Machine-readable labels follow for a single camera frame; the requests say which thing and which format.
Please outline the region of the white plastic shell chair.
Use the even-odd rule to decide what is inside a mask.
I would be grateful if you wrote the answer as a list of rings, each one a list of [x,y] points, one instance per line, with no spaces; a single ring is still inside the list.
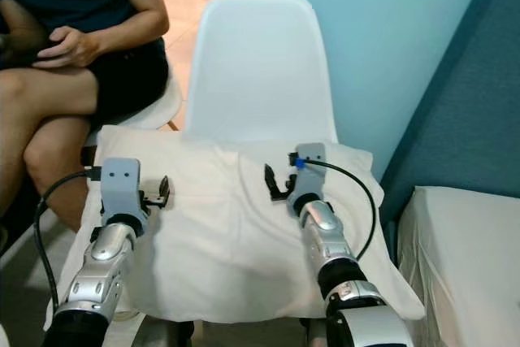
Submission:
[[[183,131],[215,141],[338,142],[326,46],[307,0],[211,0]]]

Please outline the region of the bed with pale sheet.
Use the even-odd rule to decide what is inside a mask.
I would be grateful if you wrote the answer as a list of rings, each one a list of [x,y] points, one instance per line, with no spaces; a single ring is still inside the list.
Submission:
[[[426,307],[417,347],[520,347],[520,198],[418,186],[397,251]]]

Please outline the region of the dark teal padded headboard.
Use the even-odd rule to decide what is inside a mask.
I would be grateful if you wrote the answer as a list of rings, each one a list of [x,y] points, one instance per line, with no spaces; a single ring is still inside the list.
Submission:
[[[382,180],[383,217],[417,186],[520,197],[520,0],[472,0]]]

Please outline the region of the grey left robot leg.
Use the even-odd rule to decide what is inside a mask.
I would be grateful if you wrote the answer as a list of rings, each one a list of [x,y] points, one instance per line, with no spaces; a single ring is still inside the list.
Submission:
[[[192,347],[194,322],[172,322],[145,316],[131,347]]]

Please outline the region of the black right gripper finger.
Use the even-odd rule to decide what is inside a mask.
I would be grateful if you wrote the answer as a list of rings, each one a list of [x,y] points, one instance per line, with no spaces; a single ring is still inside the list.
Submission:
[[[270,192],[271,201],[286,201],[291,193],[291,176],[289,176],[289,180],[287,180],[288,189],[286,191],[282,191],[278,183],[276,183],[275,170],[271,168],[271,165],[264,165],[263,177],[265,186],[267,187],[268,192]]]

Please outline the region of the white chair under person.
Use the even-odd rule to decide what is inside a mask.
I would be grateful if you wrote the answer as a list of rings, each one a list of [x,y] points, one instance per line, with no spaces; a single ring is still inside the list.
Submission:
[[[171,123],[182,105],[182,93],[177,84],[174,69],[168,69],[166,91],[159,99],[132,115],[115,118],[109,124],[120,127],[159,129]]]

